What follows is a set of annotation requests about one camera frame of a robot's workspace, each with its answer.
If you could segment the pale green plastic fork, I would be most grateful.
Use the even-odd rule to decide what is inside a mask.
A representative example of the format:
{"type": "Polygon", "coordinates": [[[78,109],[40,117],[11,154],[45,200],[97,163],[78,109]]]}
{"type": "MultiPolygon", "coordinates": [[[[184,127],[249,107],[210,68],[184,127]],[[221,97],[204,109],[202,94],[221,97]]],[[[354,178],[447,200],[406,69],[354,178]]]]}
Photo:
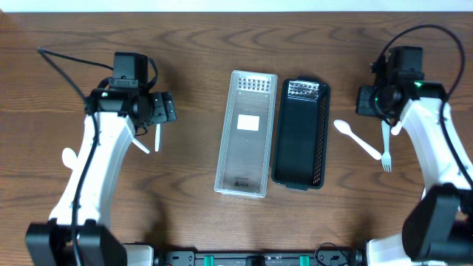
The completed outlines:
{"type": "Polygon", "coordinates": [[[392,171],[392,158],[389,151],[390,126],[384,121],[381,121],[381,131],[384,142],[384,153],[381,155],[381,164],[385,172],[392,171]]]}

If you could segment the black plastic basket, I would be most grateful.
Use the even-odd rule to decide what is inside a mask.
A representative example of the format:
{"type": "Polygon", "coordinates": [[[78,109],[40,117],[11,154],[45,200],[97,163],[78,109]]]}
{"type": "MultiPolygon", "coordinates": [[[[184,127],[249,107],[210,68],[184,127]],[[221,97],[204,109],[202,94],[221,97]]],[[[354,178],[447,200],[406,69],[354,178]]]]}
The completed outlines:
{"type": "Polygon", "coordinates": [[[324,185],[330,86],[317,78],[282,84],[271,179],[306,191],[324,185]]]}

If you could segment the white plastic fork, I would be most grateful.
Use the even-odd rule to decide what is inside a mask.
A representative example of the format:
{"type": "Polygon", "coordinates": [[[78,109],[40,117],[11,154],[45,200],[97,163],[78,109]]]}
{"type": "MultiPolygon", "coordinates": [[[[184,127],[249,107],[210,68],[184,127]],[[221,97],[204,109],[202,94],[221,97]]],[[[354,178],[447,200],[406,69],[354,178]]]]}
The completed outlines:
{"type": "Polygon", "coordinates": [[[400,131],[402,130],[402,122],[398,121],[392,128],[391,128],[391,134],[394,136],[399,135],[400,131]]]}

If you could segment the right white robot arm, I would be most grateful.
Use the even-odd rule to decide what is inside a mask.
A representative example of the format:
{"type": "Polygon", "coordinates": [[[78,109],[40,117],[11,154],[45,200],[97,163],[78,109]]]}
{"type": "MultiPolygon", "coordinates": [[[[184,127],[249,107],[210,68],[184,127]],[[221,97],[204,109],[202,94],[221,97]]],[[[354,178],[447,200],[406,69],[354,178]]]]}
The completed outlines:
{"type": "Polygon", "coordinates": [[[357,114],[399,120],[424,180],[421,201],[402,231],[367,243],[367,265],[472,263],[472,162],[443,95],[443,87],[434,83],[359,89],[357,114]]]}

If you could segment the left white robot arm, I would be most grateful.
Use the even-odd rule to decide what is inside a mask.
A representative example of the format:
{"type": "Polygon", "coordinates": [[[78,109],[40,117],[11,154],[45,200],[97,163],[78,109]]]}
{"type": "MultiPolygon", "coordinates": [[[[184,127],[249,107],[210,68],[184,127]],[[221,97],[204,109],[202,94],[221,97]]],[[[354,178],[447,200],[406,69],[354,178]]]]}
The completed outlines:
{"type": "Polygon", "coordinates": [[[158,265],[150,244],[123,244],[111,233],[111,208],[129,146],[144,147],[137,128],[176,120],[171,93],[95,89],[89,100],[95,110],[84,120],[81,149],[62,154],[72,169],[67,187],[48,222],[27,229],[31,259],[34,265],[158,265]]]}

